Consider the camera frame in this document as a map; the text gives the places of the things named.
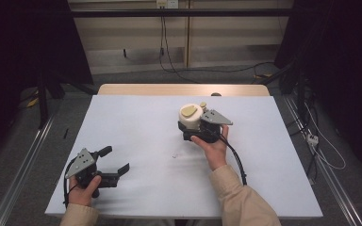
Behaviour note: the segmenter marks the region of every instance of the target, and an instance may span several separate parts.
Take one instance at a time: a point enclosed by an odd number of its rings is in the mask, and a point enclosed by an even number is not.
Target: white cable
[[[320,135],[331,145],[331,147],[334,148],[334,150],[337,152],[337,154],[340,156],[340,158],[342,159],[343,161],[343,167],[336,167],[334,165],[332,165],[331,163],[329,163],[323,156],[322,154],[319,154],[317,151],[316,151],[316,148],[311,144],[311,146],[313,147],[313,151],[319,156],[319,158],[325,162],[329,167],[331,168],[334,168],[336,170],[343,170],[345,169],[346,167],[346,162],[345,162],[345,159],[343,158],[342,154],[340,154],[340,152],[337,150],[337,148],[322,134],[322,132],[320,131],[319,127],[317,126],[317,123],[314,121],[313,119],[313,115],[311,115],[311,112],[310,112],[310,109],[308,108],[307,104],[304,103],[305,107],[307,108],[307,111],[308,111],[308,114],[310,115],[310,118],[311,120],[313,121],[313,124],[314,126],[316,127],[317,131],[319,131]]]

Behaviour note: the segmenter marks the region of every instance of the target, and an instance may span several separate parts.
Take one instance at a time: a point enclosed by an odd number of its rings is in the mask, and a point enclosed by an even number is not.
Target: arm
[[[95,176],[86,189],[80,188],[74,176],[70,178],[69,206],[61,219],[60,226],[66,225],[94,225],[99,212],[91,208],[93,191],[99,186],[102,178]]]
[[[228,137],[228,126],[222,127],[222,135]],[[232,167],[227,165],[227,147],[222,141],[208,144],[198,137],[191,139],[205,151],[213,170],[210,182],[222,207],[222,225],[281,225],[267,202],[252,188],[243,186]]]

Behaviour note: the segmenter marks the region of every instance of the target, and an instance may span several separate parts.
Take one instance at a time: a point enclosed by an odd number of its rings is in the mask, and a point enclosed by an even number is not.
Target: hand
[[[222,125],[222,135],[225,138],[228,137],[227,125]],[[192,136],[190,139],[205,151],[205,156],[211,170],[227,165],[225,160],[227,145],[221,140],[217,140],[215,143],[206,143],[197,136]]]
[[[87,186],[87,188],[84,189],[76,186],[77,180],[75,179],[75,176],[70,177],[69,188],[72,188],[74,186],[76,187],[69,192],[69,203],[91,206],[92,193],[96,188],[98,188],[101,180],[101,176],[95,176],[92,181],[90,181],[90,184]]]

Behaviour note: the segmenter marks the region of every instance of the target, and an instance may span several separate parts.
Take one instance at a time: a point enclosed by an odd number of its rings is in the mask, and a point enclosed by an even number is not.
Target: table
[[[222,97],[209,96],[213,92]],[[205,156],[196,145],[182,140],[176,126],[179,107],[200,101],[234,122],[229,141],[239,153],[248,185],[280,218],[322,216],[275,101],[265,87],[164,84],[103,85],[99,95],[92,98],[68,162],[84,147],[94,152],[110,145],[113,153],[99,159],[100,171],[115,172],[130,163],[130,171],[118,187],[100,189],[93,205],[101,216],[221,216],[208,181],[210,169]],[[237,170],[231,153],[227,162]],[[60,217],[65,211],[63,175],[60,178],[47,215]]]

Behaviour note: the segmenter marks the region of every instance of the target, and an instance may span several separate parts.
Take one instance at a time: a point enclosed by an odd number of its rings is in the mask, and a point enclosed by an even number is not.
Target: sleeve
[[[269,204],[251,187],[243,186],[231,166],[210,174],[222,208],[222,225],[281,225]]]
[[[99,212],[88,206],[69,204],[66,213],[61,219],[60,226],[87,226],[95,225],[98,220]]]

